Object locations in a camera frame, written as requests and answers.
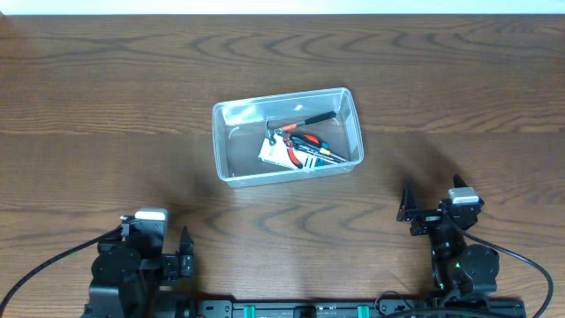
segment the wooden table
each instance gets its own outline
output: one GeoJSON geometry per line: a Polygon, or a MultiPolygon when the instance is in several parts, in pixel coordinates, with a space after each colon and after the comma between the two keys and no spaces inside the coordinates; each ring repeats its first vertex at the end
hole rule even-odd
{"type": "MultiPolygon", "coordinates": [[[[546,267],[565,315],[561,16],[7,17],[0,34],[0,292],[140,207],[196,244],[190,289],[237,299],[374,299],[433,288],[427,238],[395,221],[459,172],[485,199],[473,234],[546,267]],[[220,101],[348,87],[365,160],[345,175],[231,189],[220,101]]],[[[30,280],[5,317],[78,317],[95,248],[30,280]]],[[[535,269],[503,255],[496,296],[529,315],[535,269]]]]}

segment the clear plastic container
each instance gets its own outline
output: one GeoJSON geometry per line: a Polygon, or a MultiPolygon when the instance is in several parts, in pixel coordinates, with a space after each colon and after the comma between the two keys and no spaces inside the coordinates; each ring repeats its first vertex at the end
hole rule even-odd
{"type": "Polygon", "coordinates": [[[212,111],[212,126],[218,176],[233,187],[330,176],[349,172],[363,161],[359,120],[347,88],[219,102],[212,111]],[[335,111],[335,118],[292,132],[321,138],[347,163],[292,170],[259,160],[266,120],[269,128],[276,128],[328,111],[335,111]]]}

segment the white background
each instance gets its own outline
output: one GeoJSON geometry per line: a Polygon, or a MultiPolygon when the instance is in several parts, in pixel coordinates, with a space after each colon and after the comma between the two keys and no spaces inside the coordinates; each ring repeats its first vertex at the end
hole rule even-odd
{"type": "Polygon", "coordinates": [[[4,14],[565,13],[565,0],[0,0],[4,14]]]}

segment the cable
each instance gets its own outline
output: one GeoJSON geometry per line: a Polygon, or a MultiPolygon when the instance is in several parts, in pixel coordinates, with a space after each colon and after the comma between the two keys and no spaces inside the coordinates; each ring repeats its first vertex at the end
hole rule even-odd
{"type": "Polygon", "coordinates": [[[479,318],[511,318],[505,314],[493,314],[493,313],[486,313],[482,310],[475,310],[475,309],[464,309],[464,308],[412,308],[408,310],[403,310],[396,312],[394,314],[387,314],[382,318],[404,318],[404,317],[412,317],[412,316],[428,316],[432,314],[457,314],[461,316],[469,316],[469,317],[479,317],[479,318]]]}
{"type": "Polygon", "coordinates": [[[65,256],[69,256],[70,254],[73,254],[75,252],[80,251],[81,249],[85,248],[85,247],[89,247],[94,243],[100,242],[101,240],[116,235],[118,234],[120,231],[122,230],[121,226],[116,227],[116,229],[109,231],[106,234],[102,234],[101,236],[99,236],[98,238],[95,239],[91,239],[86,243],[83,243],[79,246],[76,246],[74,248],[71,248],[70,250],[66,251],[66,252],[62,252],[57,256],[54,256],[52,258],[50,258],[49,260],[45,261],[42,265],[36,267],[35,269],[32,269],[32,271],[30,271],[29,273],[27,273],[27,275],[23,276],[11,289],[10,291],[8,291],[8,293],[6,294],[6,297],[4,297],[4,299],[2,299],[2,303],[0,304],[0,318],[2,317],[2,315],[4,314],[4,310],[6,309],[6,306],[8,306],[8,302],[10,301],[11,297],[18,291],[18,289],[25,284],[31,277],[33,277],[35,274],[39,273],[42,269],[45,269],[46,267],[48,267],[49,265],[51,265],[52,263],[59,261],[60,259],[64,258],[65,256]]]}
{"type": "Polygon", "coordinates": [[[541,307],[539,308],[538,312],[532,316],[532,318],[539,318],[541,316],[541,314],[544,313],[544,311],[546,311],[547,307],[549,306],[549,302],[551,301],[551,298],[554,295],[554,280],[551,279],[551,276],[549,275],[549,273],[547,273],[547,271],[542,268],[541,266],[539,266],[535,261],[532,261],[526,257],[523,257],[520,254],[517,254],[515,252],[512,252],[504,247],[501,246],[497,246],[491,242],[485,241],[482,238],[477,238],[476,236],[473,236],[469,233],[467,233],[466,231],[462,230],[457,224],[456,222],[453,220],[453,216],[451,215],[451,213],[447,212],[446,213],[448,215],[448,217],[446,218],[448,220],[449,225],[451,225],[451,227],[453,227],[459,234],[465,236],[468,239],[472,239],[477,243],[480,243],[484,246],[490,247],[494,250],[497,250],[499,252],[503,252],[505,254],[508,254],[512,257],[517,258],[520,261],[525,262],[526,264],[532,266],[533,268],[539,270],[539,272],[541,272],[541,274],[543,274],[546,277],[547,280],[547,295],[546,295],[546,300],[544,300],[544,303],[541,305],[541,307]]]}
{"type": "Polygon", "coordinates": [[[379,313],[381,316],[384,316],[385,314],[383,312],[381,312],[380,310],[380,300],[382,299],[382,296],[388,294],[388,293],[394,293],[395,295],[397,295],[398,297],[400,297],[400,299],[404,302],[404,304],[406,304],[406,306],[410,309],[412,309],[413,307],[408,303],[408,301],[406,301],[406,299],[404,298],[404,296],[398,292],[398,291],[383,291],[379,297],[377,297],[377,299],[374,301],[374,310],[377,311],[377,313],[379,313]]]}

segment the green strip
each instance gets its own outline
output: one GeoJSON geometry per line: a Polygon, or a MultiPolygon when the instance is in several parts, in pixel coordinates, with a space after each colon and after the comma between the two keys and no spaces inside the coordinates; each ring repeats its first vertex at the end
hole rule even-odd
{"type": "Polygon", "coordinates": [[[371,318],[371,311],[369,306],[358,306],[357,307],[358,318],[371,318]]]}
{"type": "Polygon", "coordinates": [[[255,306],[244,306],[244,318],[255,318],[255,306]]]}

